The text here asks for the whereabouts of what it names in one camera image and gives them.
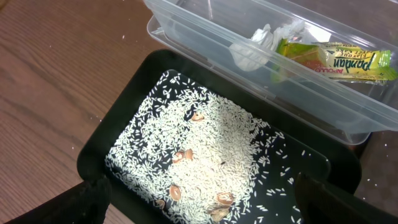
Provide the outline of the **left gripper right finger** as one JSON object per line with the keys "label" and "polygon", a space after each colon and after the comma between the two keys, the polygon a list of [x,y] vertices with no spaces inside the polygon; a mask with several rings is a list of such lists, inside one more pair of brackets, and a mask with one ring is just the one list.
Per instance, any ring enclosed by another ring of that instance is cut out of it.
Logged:
{"label": "left gripper right finger", "polygon": [[397,224],[396,216],[303,172],[295,180],[294,194],[305,223]]}

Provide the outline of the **brown nut shell piece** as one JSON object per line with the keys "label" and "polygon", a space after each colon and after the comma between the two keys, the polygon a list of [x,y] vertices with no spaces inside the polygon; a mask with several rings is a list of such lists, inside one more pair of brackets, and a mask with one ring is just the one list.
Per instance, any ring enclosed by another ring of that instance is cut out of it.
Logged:
{"label": "brown nut shell piece", "polygon": [[229,208],[233,204],[234,198],[231,193],[223,192],[216,196],[215,204],[208,208],[208,214],[210,215],[214,223],[220,222],[224,217],[229,214]]}

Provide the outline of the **clear plastic bin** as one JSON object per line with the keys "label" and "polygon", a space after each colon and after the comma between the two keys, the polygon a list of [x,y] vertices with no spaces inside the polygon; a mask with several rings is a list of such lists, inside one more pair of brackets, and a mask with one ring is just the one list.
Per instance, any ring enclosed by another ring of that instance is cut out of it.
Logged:
{"label": "clear plastic bin", "polygon": [[397,79],[380,85],[328,78],[275,52],[252,72],[238,68],[229,51],[248,44],[257,29],[303,20],[303,36],[290,42],[340,42],[363,50],[390,50],[397,72],[397,47],[290,1],[146,0],[159,41],[218,73],[309,126],[348,145],[373,132],[397,130]]}

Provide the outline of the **brown serving tray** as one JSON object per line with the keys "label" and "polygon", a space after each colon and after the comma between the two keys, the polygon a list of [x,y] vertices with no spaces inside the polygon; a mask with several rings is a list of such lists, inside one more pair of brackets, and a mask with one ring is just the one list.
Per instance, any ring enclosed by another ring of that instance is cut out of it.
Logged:
{"label": "brown serving tray", "polygon": [[397,215],[397,133],[371,135],[361,156],[362,178],[355,196]]}

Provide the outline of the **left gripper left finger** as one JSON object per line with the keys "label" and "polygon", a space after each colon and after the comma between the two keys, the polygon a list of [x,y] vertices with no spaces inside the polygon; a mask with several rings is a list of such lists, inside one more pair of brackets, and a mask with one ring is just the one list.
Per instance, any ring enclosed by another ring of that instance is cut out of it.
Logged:
{"label": "left gripper left finger", "polygon": [[106,177],[85,180],[6,224],[103,224],[110,198]]}

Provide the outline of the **nut shell bottom edge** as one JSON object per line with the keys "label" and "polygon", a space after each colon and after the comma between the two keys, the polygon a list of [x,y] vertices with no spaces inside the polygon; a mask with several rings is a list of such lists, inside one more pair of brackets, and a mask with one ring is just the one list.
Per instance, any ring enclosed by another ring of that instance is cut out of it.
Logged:
{"label": "nut shell bottom edge", "polygon": [[161,200],[161,199],[160,200],[156,200],[155,203],[161,210],[164,209],[164,207],[165,207],[165,201],[164,200]]}

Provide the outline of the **green snack wrapper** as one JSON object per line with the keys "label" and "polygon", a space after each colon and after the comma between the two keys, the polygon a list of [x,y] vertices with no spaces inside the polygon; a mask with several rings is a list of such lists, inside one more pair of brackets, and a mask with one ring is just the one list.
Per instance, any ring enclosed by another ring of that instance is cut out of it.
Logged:
{"label": "green snack wrapper", "polygon": [[352,44],[317,42],[301,44],[282,39],[277,53],[328,78],[380,85],[397,79],[390,50],[363,50]]}

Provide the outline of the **nut shell top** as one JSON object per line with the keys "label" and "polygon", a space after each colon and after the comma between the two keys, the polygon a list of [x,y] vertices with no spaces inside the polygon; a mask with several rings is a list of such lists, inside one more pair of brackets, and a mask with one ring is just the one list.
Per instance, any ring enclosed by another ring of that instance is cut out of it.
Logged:
{"label": "nut shell top", "polygon": [[201,121],[205,117],[201,113],[194,113],[193,116],[191,117],[192,121]]}

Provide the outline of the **black plastic tray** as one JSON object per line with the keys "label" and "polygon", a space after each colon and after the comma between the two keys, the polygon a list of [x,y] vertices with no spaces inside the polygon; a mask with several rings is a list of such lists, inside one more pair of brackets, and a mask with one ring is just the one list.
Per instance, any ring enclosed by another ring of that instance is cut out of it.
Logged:
{"label": "black plastic tray", "polygon": [[191,60],[169,50],[158,50],[143,61],[81,150],[77,162],[78,173],[83,179],[106,177],[109,180],[111,203],[133,222],[173,223],[159,208],[145,202],[117,179],[106,167],[104,159],[161,74],[168,70],[181,73],[233,101],[284,133],[287,147],[294,155],[294,183],[303,172],[354,195],[361,180],[361,166],[350,150]]}

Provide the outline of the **nut shell middle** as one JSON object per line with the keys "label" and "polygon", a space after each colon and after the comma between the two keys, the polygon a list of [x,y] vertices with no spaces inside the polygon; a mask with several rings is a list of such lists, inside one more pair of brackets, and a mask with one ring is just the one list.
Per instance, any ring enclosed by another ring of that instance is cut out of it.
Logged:
{"label": "nut shell middle", "polygon": [[172,158],[172,163],[176,164],[184,159],[188,159],[188,160],[193,159],[193,151],[191,149],[187,149],[186,151],[176,152]]}

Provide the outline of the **spilled rice pile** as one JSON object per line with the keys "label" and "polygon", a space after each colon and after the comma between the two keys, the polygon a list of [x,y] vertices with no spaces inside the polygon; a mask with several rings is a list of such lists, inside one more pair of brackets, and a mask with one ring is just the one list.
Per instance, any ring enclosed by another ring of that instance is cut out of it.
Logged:
{"label": "spilled rice pile", "polygon": [[[194,113],[205,118],[192,121]],[[178,151],[193,159],[173,164]],[[173,223],[214,223],[219,193],[234,198],[218,223],[302,223],[285,134],[185,75],[161,74],[104,159],[111,173]],[[169,188],[177,185],[181,199]]]}

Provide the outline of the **white tissue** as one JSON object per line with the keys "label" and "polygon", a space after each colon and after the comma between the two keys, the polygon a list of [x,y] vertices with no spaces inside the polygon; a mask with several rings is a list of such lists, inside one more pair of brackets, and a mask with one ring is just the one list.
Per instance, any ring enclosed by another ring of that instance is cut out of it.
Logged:
{"label": "white tissue", "polygon": [[269,61],[264,50],[275,52],[282,39],[303,36],[304,27],[303,20],[296,20],[271,32],[270,24],[266,24],[255,31],[247,45],[235,42],[229,46],[235,65],[244,72],[257,70]]}

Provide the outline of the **nut shell lower left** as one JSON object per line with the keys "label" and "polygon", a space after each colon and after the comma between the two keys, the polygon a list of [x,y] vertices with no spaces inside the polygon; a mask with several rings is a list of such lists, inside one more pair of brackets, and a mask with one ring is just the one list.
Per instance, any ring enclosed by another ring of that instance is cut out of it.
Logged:
{"label": "nut shell lower left", "polygon": [[170,198],[173,201],[179,201],[181,199],[181,191],[177,185],[171,185],[169,188]]}

